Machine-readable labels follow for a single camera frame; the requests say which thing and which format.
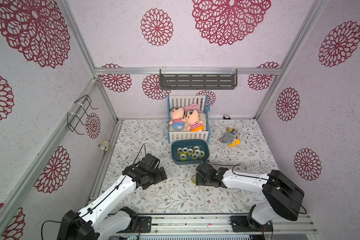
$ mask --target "floral tablecloth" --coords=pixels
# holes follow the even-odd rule
[[[235,171],[248,173],[269,173],[278,169],[256,120],[212,119],[209,123],[211,163],[240,163]],[[116,209],[128,206],[138,213],[248,213],[253,204],[265,200],[263,195],[247,190],[193,184],[191,177],[196,174],[197,165],[176,165],[173,162],[167,124],[166,120],[125,120],[122,123],[101,192],[114,184],[124,168],[132,164],[143,143],[147,153],[160,159],[160,166],[164,167],[168,179],[146,190],[139,187]],[[235,127],[242,132],[239,145],[230,148],[218,140],[226,127]]]

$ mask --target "blue plastic tray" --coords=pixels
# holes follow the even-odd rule
[[[208,144],[206,143],[206,141],[201,140],[201,139],[192,139],[192,140],[180,140],[180,141],[176,141],[176,142],[172,143],[171,152],[172,152],[173,161],[177,165],[201,163],[203,159],[192,160],[191,156],[189,156],[189,155],[187,155],[187,160],[181,161],[180,155],[177,154],[177,149],[179,147],[181,147],[181,148],[192,147],[193,148],[194,146],[200,146],[200,150],[205,152],[205,156],[203,159],[209,158],[209,149],[208,149]]]

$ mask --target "small plush keychain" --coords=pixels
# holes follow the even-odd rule
[[[219,139],[220,142],[228,143],[230,147],[238,145],[240,140],[238,139],[241,136],[241,133],[236,129],[226,127],[228,132],[224,133],[223,137]]]

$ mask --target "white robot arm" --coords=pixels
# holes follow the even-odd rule
[[[137,213],[128,207],[120,209],[114,216],[106,216],[136,188],[143,190],[167,179],[160,160],[147,154],[141,162],[130,165],[123,175],[95,201],[79,210],[70,210],[62,218],[58,240],[105,240],[112,234],[136,230]],[[239,188],[264,194],[267,201],[253,205],[246,217],[250,231],[260,231],[275,218],[283,217],[296,221],[304,192],[277,170],[270,174],[247,174],[233,172],[228,168],[215,170],[202,162],[197,168],[196,185],[223,188]]]
[[[196,171],[196,185],[239,188],[265,195],[267,201],[253,205],[246,217],[250,230],[261,229],[275,218],[291,221],[298,218],[304,192],[278,170],[269,174],[248,174],[224,167],[216,170],[207,162],[202,162]]]
[[[137,213],[123,207],[112,217],[107,215],[139,186],[143,190],[167,179],[160,160],[147,154],[141,162],[125,168],[123,175],[95,201],[77,213],[70,210],[62,218],[58,240],[105,240],[122,230],[136,230]]]

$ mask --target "plush doll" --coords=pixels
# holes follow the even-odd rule
[[[219,139],[220,142],[228,143],[230,147],[238,145],[240,140],[238,139],[241,136],[241,133],[234,128],[227,127],[228,132],[224,133],[223,137]]]
[[[191,132],[201,132],[203,128],[203,121],[199,120],[199,113],[196,109],[189,110],[184,115],[185,121],[189,124],[187,130]]]
[[[184,128],[184,109],[181,107],[176,107],[171,110],[169,113],[169,117],[171,121],[169,122],[169,125],[173,126],[173,129],[175,130],[181,130]]]

